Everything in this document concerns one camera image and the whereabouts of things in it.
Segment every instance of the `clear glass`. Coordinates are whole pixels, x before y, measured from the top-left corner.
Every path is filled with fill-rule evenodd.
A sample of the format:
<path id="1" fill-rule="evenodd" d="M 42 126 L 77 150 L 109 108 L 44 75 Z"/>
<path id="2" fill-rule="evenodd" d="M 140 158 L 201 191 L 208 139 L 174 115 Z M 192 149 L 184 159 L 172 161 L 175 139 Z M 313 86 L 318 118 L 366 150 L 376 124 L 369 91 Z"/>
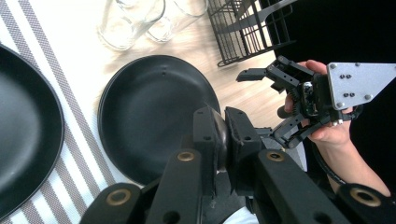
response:
<path id="1" fill-rule="evenodd" d="M 207 0 L 166 0 L 163 16 L 147 31 L 147 36 L 157 42 L 166 42 L 207 11 Z"/>
<path id="2" fill-rule="evenodd" d="M 164 0 L 107 0 L 97 26 L 100 39 L 110 48 L 127 50 L 165 10 Z"/>

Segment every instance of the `black plate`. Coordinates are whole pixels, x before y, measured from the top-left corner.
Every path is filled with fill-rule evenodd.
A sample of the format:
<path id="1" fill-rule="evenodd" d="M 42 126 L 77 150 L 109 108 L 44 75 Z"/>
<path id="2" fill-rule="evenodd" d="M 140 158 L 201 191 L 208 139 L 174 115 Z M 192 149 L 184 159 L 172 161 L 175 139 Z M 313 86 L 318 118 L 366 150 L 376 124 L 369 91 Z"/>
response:
<path id="1" fill-rule="evenodd" d="M 0 220 L 41 187 L 63 140 L 63 114 L 50 84 L 0 45 Z"/>
<path id="2" fill-rule="evenodd" d="M 107 156 L 126 176 L 147 185 L 161 176 L 181 139 L 192 134 L 193 112 L 219 101 L 206 78 L 178 58 L 148 56 L 121 68 L 99 105 Z"/>

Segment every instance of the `wire basket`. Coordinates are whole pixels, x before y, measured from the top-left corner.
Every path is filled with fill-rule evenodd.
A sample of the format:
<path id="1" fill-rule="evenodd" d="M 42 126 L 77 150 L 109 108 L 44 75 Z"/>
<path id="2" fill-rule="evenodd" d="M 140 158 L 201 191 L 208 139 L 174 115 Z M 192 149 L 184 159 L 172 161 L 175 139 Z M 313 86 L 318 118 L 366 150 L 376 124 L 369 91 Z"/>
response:
<path id="1" fill-rule="evenodd" d="M 218 66 L 244 61 L 295 41 L 290 40 L 285 18 L 292 13 L 291 5 L 271 13 L 264 22 L 234 32 L 222 30 L 235 22 L 258 13 L 279 0 L 210 0 L 208 15 L 219 45 L 222 61 Z"/>

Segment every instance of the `gray and white striped mat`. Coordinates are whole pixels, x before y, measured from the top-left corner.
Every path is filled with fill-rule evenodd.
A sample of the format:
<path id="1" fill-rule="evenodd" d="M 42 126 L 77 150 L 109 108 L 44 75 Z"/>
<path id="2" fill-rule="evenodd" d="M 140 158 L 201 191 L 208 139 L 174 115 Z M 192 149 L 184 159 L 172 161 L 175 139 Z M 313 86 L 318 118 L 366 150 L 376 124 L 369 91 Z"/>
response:
<path id="1" fill-rule="evenodd" d="M 107 159 L 94 111 L 81 109 L 32 4 L 0 0 L 0 42 L 38 68 L 55 89 L 64 112 L 64 145 L 42 188 L 3 222 L 79 223 L 102 189 L 128 180 Z"/>

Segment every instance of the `metal plate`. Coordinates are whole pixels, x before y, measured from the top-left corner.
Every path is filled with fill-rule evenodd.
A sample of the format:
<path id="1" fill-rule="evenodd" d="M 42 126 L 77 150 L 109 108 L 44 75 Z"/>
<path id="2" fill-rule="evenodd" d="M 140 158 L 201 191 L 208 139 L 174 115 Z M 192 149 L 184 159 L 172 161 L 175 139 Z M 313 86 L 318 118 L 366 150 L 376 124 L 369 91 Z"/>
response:
<path id="1" fill-rule="evenodd" d="M 396 63 L 330 63 L 327 70 L 336 110 L 371 102 L 396 77 Z"/>

